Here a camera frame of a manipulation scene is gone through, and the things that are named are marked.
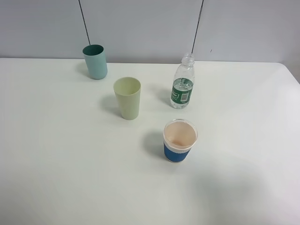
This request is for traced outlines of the pale green plastic cup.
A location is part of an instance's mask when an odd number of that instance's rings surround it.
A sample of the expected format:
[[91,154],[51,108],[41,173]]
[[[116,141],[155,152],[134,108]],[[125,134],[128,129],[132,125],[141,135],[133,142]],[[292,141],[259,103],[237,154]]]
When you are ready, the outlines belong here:
[[137,118],[141,94],[140,81],[133,77],[123,77],[114,83],[113,90],[122,117],[126,120]]

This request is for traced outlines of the teal plastic cup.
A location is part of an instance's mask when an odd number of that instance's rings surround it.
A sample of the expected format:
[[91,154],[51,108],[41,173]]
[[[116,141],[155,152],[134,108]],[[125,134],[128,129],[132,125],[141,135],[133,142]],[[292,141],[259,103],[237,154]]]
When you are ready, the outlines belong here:
[[105,78],[108,69],[104,47],[101,45],[89,45],[82,52],[90,77],[95,80]]

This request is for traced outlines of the cup with blue sleeve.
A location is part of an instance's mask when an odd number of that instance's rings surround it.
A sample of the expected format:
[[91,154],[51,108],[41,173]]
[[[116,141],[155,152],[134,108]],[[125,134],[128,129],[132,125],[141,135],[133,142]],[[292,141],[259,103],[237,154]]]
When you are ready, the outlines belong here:
[[182,162],[198,139],[194,124],[184,119],[174,119],[163,130],[164,154],[173,163]]

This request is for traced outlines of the clear bottle with green label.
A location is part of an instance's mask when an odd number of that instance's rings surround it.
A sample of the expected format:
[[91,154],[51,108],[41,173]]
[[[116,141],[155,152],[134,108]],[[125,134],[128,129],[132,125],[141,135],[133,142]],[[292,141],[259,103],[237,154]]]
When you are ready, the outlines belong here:
[[186,53],[176,70],[170,100],[171,106],[175,109],[183,109],[189,104],[195,83],[194,63],[194,55],[192,53]]

